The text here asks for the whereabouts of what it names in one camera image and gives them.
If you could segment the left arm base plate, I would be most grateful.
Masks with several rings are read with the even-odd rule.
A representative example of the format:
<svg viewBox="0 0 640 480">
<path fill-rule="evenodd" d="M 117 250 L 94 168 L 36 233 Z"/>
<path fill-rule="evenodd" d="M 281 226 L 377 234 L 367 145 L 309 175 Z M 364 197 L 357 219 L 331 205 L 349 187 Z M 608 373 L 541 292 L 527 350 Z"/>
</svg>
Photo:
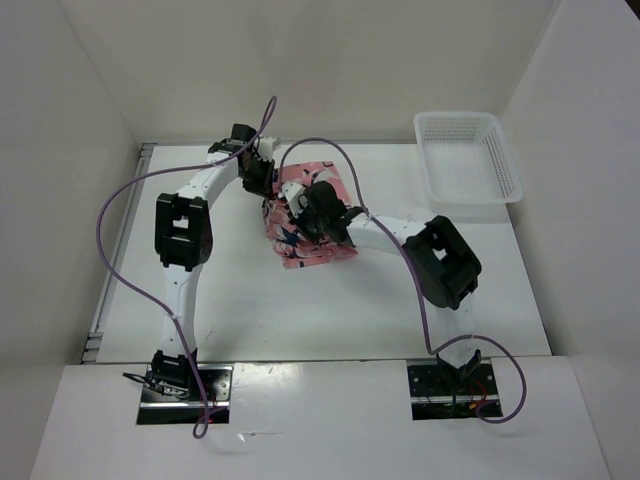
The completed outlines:
<svg viewBox="0 0 640 480">
<path fill-rule="evenodd" d="M 233 371 L 232 365 L 199 365 L 210 410 L 210 425 L 229 423 Z M 155 380 L 150 367 L 144 375 L 124 373 L 123 376 L 142 385 L 137 425 L 193 424 L 205 414 L 197 385 L 189 390 Z"/>
</svg>

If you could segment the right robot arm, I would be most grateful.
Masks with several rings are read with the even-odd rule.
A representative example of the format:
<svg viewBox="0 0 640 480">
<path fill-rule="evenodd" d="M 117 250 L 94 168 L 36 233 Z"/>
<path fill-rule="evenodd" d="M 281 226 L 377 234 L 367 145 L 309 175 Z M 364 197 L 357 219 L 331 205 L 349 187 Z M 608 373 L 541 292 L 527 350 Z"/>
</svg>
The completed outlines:
<svg viewBox="0 0 640 480">
<path fill-rule="evenodd" d="M 340 246 L 370 248 L 399 255 L 409 270 L 419 302 L 424 343 L 435 357 L 440 385 L 455 398 L 474 379 L 481 352 L 463 359 L 442 359 L 440 352 L 459 342 L 459 337 L 440 347 L 431 345 L 427 304 L 440 310 L 457 311 L 478 287 L 482 265 L 453 223 L 438 215 L 424 224 L 374 215 L 363 206 L 348 207 L 327 181 L 310 186 L 287 182 L 280 196 L 290 210 L 290 219 L 313 243 L 331 240 Z M 394 233 L 384 224 L 399 229 Z"/>
</svg>

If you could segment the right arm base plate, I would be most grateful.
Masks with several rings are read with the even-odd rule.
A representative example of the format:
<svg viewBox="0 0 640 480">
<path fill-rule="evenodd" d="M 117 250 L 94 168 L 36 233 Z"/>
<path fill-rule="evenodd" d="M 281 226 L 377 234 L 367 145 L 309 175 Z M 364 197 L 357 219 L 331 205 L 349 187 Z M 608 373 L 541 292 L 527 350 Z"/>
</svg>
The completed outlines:
<svg viewBox="0 0 640 480">
<path fill-rule="evenodd" d="M 468 419 L 477 411 L 489 419 L 503 417 L 489 361 L 458 385 L 445 380 L 435 360 L 408 362 L 406 371 L 413 421 Z"/>
</svg>

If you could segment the pink shark print shorts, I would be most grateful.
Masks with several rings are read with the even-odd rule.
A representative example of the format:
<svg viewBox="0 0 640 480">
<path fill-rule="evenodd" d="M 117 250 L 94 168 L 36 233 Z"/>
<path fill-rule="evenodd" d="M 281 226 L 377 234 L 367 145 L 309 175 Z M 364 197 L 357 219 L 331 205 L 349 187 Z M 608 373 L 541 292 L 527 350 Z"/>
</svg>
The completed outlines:
<svg viewBox="0 0 640 480">
<path fill-rule="evenodd" d="M 331 161 L 287 165 L 282 169 L 282 178 L 283 183 L 294 182 L 304 187 L 317 181 L 328 181 L 340 200 L 347 206 L 352 203 L 340 174 Z M 344 261 L 357 255 L 355 248 L 340 245 L 327 237 L 318 243 L 309 241 L 290 220 L 289 207 L 282 198 L 264 200 L 262 216 L 265 235 L 286 269 Z"/>
</svg>

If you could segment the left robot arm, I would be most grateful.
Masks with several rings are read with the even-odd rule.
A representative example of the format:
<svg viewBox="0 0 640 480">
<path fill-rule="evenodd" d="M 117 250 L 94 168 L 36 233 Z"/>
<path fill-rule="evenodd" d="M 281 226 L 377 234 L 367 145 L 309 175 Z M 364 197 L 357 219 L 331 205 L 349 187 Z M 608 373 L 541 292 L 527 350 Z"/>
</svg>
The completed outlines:
<svg viewBox="0 0 640 480">
<path fill-rule="evenodd" d="M 163 267 L 163 304 L 169 313 L 150 381 L 164 385 L 177 399 L 200 394 L 194 324 L 199 277 L 213 251 L 211 207 L 237 179 L 246 191 L 272 197 L 273 155 L 279 144 L 277 138 L 235 124 L 230 137 L 208 149 L 204 168 L 177 192 L 162 193 L 156 200 L 154 248 Z"/>
</svg>

